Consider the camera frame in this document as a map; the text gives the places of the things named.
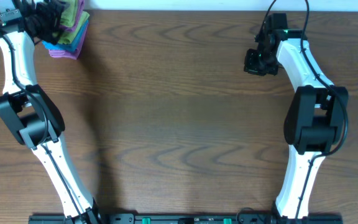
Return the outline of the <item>light green microfiber cloth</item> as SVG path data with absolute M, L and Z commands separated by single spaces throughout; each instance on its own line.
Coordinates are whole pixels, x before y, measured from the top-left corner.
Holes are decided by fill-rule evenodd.
M 60 0 L 64 6 L 62 12 L 60 25 L 63 27 L 73 27 L 76 20 L 76 14 L 78 10 L 77 0 Z

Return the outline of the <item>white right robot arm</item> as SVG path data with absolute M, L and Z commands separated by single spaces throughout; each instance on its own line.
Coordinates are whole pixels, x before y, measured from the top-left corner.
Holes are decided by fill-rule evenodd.
M 282 67 L 295 91 L 283 124 L 288 164 L 282 188 L 264 223 L 342 223 L 334 214 L 312 215 L 308 204 L 324 159 L 341 147 L 348 129 L 348 91 L 326 78 L 314 60 L 304 30 L 291 29 L 284 13 L 265 15 L 249 49 L 244 71 L 276 75 Z

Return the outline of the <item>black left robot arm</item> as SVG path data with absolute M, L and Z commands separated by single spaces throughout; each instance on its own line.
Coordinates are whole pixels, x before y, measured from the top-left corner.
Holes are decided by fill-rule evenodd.
M 5 69 L 0 118 L 16 141 L 42 163 L 63 206 L 62 217 L 30 217 L 30 222 L 104 223 L 70 159 L 63 117 L 35 74 L 34 40 L 57 44 L 63 34 L 60 19 L 64 9 L 60 1 L 0 0 L 0 48 Z

